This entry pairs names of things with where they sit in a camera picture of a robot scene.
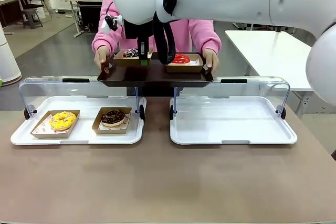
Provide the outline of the person's left hand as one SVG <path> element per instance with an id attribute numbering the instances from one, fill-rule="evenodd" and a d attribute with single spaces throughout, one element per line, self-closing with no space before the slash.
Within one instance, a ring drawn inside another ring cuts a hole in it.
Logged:
<path id="1" fill-rule="evenodd" d="M 217 53 L 212 49 L 204 49 L 202 55 L 205 59 L 207 68 L 210 69 L 212 75 L 214 75 L 220 67 L 220 61 Z"/>

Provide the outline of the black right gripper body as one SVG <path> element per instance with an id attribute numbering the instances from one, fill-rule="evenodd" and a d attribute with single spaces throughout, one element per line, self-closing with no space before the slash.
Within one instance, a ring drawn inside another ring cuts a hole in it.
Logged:
<path id="1" fill-rule="evenodd" d="M 125 38 L 149 38 L 153 35 L 153 21 L 136 25 L 123 19 Z"/>

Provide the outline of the person's right hand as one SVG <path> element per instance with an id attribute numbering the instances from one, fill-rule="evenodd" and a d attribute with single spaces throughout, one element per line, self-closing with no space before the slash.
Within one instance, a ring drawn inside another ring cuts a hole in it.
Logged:
<path id="1" fill-rule="evenodd" d="M 100 46 L 96 50 L 94 62 L 98 67 L 99 73 L 108 72 L 111 56 L 111 50 L 107 46 Z"/>

